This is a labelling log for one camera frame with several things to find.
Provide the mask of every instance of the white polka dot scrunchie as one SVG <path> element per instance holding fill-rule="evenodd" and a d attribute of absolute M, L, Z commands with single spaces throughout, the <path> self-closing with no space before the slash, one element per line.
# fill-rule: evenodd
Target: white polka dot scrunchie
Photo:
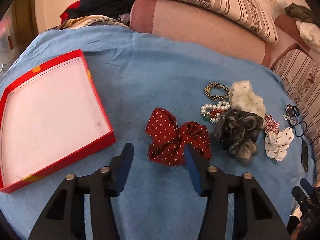
<path fill-rule="evenodd" d="M 269 158 L 274 158 L 278 162 L 287 155 L 287 149 L 294 138 L 292 128 L 288 127 L 280 133 L 268 132 L 264 142 L 266 154 Z"/>

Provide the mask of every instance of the white cloth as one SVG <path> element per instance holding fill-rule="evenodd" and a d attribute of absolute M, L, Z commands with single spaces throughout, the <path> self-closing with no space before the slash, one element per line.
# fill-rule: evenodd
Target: white cloth
<path fill-rule="evenodd" d="M 297 21 L 297 28 L 300 31 L 300 37 L 313 50 L 320 53 L 320 29 L 314 23 L 305 23 Z"/>
<path fill-rule="evenodd" d="M 263 118 L 263 127 L 266 126 L 266 121 L 264 120 L 266 107 L 263 104 L 263 98 L 252 91 L 250 81 L 234 82 L 230 89 L 229 100 L 231 108 L 261 116 Z"/>
<path fill-rule="evenodd" d="M 269 158 L 274 158 L 278 162 L 287 155 L 287 149 L 294 138 L 292 128 L 288 127 L 280 133 L 268 132 L 265 141 L 266 154 Z"/>

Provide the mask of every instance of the leopard print hair tie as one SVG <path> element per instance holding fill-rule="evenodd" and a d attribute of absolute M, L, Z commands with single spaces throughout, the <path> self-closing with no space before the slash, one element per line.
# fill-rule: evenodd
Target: leopard print hair tie
<path fill-rule="evenodd" d="M 221 88 L 226 92 L 226 95 L 212 95 L 211 88 Z M 207 85 L 205 87 L 204 93 L 211 100 L 216 101 L 216 100 L 223 100 L 223 99 L 229 98 L 230 91 L 229 91 L 228 87 L 225 85 L 222 85 L 222 84 L 216 83 L 216 82 L 211 82 L 211 83 L 209 83 L 209 85 Z"/>

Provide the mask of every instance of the red cardboard box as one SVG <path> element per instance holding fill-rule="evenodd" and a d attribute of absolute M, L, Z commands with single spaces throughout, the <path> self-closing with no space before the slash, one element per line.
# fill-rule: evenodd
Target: red cardboard box
<path fill-rule="evenodd" d="M 13 192 L 113 144 L 81 50 L 36 66 L 0 100 L 0 191 Z"/>

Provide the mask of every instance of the black phone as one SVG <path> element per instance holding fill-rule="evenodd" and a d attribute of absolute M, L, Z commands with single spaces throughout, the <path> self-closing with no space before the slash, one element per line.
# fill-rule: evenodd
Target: black phone
<path fill-rule="evenodd" d="M 301 145 L 301 163 L 305 172 L 307 172 L 308 166 L 309 166 L 309 149 L 308 149 L 308 145 L 306 144 L 303 138 L 302 138 L 302 145 Z"/>

